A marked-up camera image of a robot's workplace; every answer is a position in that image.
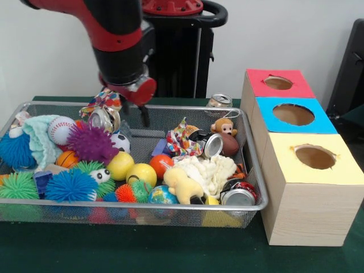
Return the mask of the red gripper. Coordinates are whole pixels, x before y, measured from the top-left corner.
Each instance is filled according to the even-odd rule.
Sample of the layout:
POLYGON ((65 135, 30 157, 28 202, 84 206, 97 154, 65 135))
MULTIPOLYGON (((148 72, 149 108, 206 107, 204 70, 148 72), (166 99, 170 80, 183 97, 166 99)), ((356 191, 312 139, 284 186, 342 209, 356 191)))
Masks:
POLYGON ((130 105, 134 104, 139 107, 141 119, 144 127, 150 126, 148 109, 145 107, 156 91, 156 81, 147 74, 143 74, 135 82, 126 85, 114 85, 106 82, 99 73, 101 84, 113 92, 121 95, 122 111, 124 114, 130 114, 130 105))

